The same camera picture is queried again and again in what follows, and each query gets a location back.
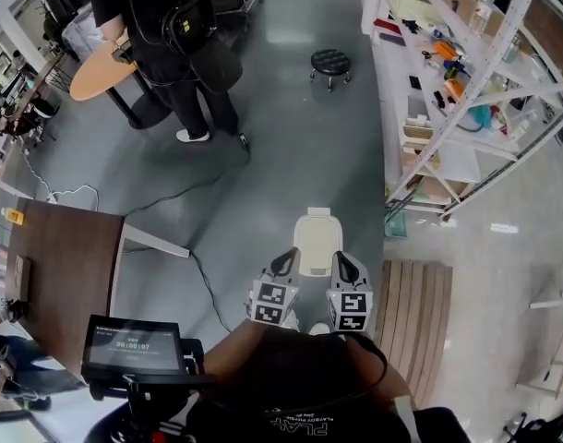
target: round wooden table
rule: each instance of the round wooden table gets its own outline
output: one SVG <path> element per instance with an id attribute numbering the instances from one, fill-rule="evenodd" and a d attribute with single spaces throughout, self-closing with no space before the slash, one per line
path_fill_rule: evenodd
<path id="1" fill-rule="evenodd" d="M 150 128 L 159 124 L 168 116 L 171 109 L 166 107 L 159 97 L 152 92 L 142 77 L 136 64 L 120 63 L 114 60 L 112 53 L 116 43 L 104 42 L 83 63 L 70 84 L 70 96 L 76 101 L 85 101 L 107 93 L 117 107 L 127 117 L 130 125 L 136 129 Z M 134 79 L 144 92 L 130 108 L 114 88 L 128 76 Z"/>

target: chair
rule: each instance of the chair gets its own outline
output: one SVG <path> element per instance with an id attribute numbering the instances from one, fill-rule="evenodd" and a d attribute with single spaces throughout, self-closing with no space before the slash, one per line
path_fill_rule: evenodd
<path id="1" fill-rule="evenodd" d="M 316 51 L 310 57 L 310 64 L 312 72 L 310 72 L 310 81 L 315 79 L 315 74 L 318 72 L 323 76 L 329 78 L 327 83 L 327 90 L 333 92 L 333 77 L 346 75 L 343 80 L 344 84 L 349 83 L 351 76 L 349 69 L 352 66 L 352 61 L 341 51 L 336 49 L 321 49 Z"/>

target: white sneaker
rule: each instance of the white sneaker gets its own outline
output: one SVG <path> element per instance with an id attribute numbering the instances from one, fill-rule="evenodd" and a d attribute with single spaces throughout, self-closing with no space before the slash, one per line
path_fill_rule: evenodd
<path id="1" fill-rule="evenodd" d="M 281 327 L 283 329 L 295 329 L 296 331 L 300 331 L 300 329 L 298 328 L 299 324 L 300 322 L 298 321 L 298 318 L 296 318 L 296 313 L 293 310 L 291 310 L 288 316 L 281 324 Z"/>
<path id="2" fill-rule="evenodd" d="M 208 131 L 201 138 L 190 138 L 189 132 L 186 129 L 181 129 L 177 131 L 176 136 L 179 141 L 183 141 L 184 143 L 195 143 L 197 141 L 208 141 L 210 139 L 210 132 Z"/>
<path id="3" fill-rule="evenodd" d="M 329 325 L 326 323 L 318 322 L 315 323 L 314 327 L 308 332 L 309 335 L 328 335 L 330 333 Z"/>

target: bag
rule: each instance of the bag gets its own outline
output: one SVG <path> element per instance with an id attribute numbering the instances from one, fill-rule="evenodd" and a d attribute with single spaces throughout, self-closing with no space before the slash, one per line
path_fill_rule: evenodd
<path id="1" fill-rule="evenodd" d="M 198 79 L 213 93 L 225 93 L 243 75 L 240 59 L 217 37 L 210 0 L 177 5 L 165 16 L 162 37 L 189 58 Z"/>

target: metal shelving unit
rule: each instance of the metal shelving unit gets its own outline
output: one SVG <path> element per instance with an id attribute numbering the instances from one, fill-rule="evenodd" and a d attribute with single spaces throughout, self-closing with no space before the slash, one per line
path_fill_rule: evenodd
<path id="1" fill-rule="evenodd" d="M 438 188 L 432 180 L 432 195 L 415 194 L 413 201 L 405 208 L 411 210 L 432 211 L 442 218 L 448 217 L 467 202 L 490 186 L 499 182 L 523 162 L 527 161 L 537 150 L 552 138 L 563 127 L 563 79 L 559 78 L 555 67 L 549 68 L 550 74 L 559 81 L 542 80 L 534 73 L 535 64 L 531 57 L 518 52 L 518 56 L 508 64 L 502 60 L 503 54 L 509 48 L 515 35 L 520 32 L 532 45 L 534 51 L 540 54 L 547 66 L 553 66 L 547 54 L 541 54 L 542 47 L 537 40 L 523 26 L 523 18 L 532 0 L 512 0 L 507 14 L 500 24 L 494 37 L 477 36 L 466 23 L 456 14 L 444 0 L 427 0 L 437 12 L 443 22 L 449 27 L 452 39 L 459 44 L 467 54 L 474 67 L 474 72 L 468 80 L 461 99 L 449 113 L 439 110 L 434 104 L 434 92 L 443 89 L 443 78 L 436 76 L 433 69 L 427 69 L 422 51 L 433 52 L 430 41 L 420 34 L 413 34 L 398 18 L 394 18 L 404 39 L 405 47 L 393 42 L 386 42 L 379 38 L 379 34 L 394 32 L 373 27 L 370 31 L 369 22 L 376 17 L 386 19 L 390 7 L 390 0 L 365 0 L 362 29 L 370 34 L 372 44 L 379 47 L 382 57 L 387 57 L 387 72 L 390 78 L 390 91 L 393 92 L 393 106 L 396 113 L 397 126 L 384 126 L 385 130 L 396 130 L 401 147 L 403 142 L 403 125 L 407 117 L 407 97 L 412 92 L 421 92 L 420 98 L 425 102 L 428 119 L 430 120 L 433 136 L 424 143 L 424 147 L 416 156 L 414 162 L 408 162 L 403 167 L 402 162 L 396 166 L 400 174 L 398 181 L 388 181 L 390 195 L 388 203 L 398 201 L 407 195 L 407 185 L 418 174 L 437 179 L 443 187 L 443 199 L 439 198 Z M 497 74 L 499 79 L 507 80 L 507 90 L 496 93 L 487 93 L 485 86 Z M 419 78 L 421 90 L 413 90 L 409 85 L 409 75 Z M 468 110 L 474 106 L 491 105 L 512 99 L 532 96 L 532 100 L 549 105 L 555 116 L 547 125 L 544 122 L 539 127 L 531 127 L 531 138 L 526 146 L 514 141 L 499 131 L 481 129 L 477 132 L 468 132 L 459 128 L 459 125 L 468 126 L 472 122 Z M 510 121 L 518 115 L 505 113 Z M 395 146 L 389 143 L 388 149 Z M 496 156 L 499 166 L 488 173 L 480 173 L 477 154 Z M 430 160 L 439 157 L 439 166 L 431 164 Z"/>

